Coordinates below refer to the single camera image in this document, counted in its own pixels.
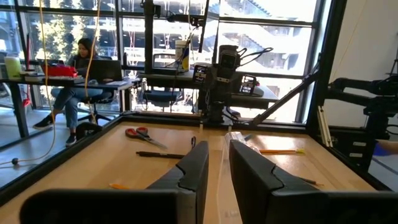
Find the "jeans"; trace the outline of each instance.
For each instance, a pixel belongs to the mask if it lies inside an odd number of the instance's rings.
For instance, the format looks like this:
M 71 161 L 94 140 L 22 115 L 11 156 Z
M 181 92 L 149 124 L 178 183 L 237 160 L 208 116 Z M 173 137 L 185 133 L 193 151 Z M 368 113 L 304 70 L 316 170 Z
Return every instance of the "jeans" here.
M 102 94 L 102 90 L 87 89 L 88 96 L 96 96 Z M 84 88 L 53 88 L 51 95 L 56 97 L 54 109 L 63 110 L 65 107 L 65 117 L 67 119 L 67 127 L 72 129 L 77 127 L 77 104 L 86 98 L 86 90 Z

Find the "black shoe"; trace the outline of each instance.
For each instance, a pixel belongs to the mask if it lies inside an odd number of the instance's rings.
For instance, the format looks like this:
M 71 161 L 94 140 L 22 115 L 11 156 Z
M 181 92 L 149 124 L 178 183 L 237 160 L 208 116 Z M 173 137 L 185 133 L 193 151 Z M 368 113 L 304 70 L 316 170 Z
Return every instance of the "black shoe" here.
M 41 122 L 33 125 L 33 128 L 36 130 L 44 130 L 52 125 L 52 117 L 46 116 Z
M 67 140 L 67 146 L 71 146 L 76 143 L 76 134 L 71 134 Z

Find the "white wall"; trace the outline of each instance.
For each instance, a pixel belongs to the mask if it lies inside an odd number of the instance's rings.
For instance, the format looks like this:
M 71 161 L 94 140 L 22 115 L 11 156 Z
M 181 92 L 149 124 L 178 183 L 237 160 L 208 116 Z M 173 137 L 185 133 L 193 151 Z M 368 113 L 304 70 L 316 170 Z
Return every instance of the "white wall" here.
M 359 18 L 366 1 L 363 14 Z M 358 27 L 343 57 L 358 18 Z M 398 0 L 348 0 L 330 82 L 340 77 L 359 80 L 387 78 L 385 73 L 391 71 L 396 57 L 397 34 Z M 372 96 L 361 90 L 345 91 Z M 362 106 L 326 100 L 325 109 L 329 125 L 360 127 L 366 121 Z M 398 123 L 398 120 L 392 118 L 390 123 Z

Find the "laptop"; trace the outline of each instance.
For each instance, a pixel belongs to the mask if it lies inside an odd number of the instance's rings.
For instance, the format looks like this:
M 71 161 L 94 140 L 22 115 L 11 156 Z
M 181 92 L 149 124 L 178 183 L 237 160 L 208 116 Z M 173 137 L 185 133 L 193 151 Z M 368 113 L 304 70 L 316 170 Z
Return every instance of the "laptop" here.
M 90 78 L 102 83 L 105 78 L 113 81 L 122 81 L 122 66 L 118 60 L 92 60 L 90 65 Z

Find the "black hair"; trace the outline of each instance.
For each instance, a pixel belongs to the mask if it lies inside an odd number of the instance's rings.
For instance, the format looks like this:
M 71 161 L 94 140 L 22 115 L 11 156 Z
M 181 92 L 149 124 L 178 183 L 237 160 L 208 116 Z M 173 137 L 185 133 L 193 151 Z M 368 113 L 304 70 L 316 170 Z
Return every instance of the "black hair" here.
M 88 50 L 88 57 L 91 56 L 91 46 L 93 45 L 93 41 L 90 38 L 82 38 L 77 42 L 77 44 L 83 45 L 85 47 L 85 49 Z

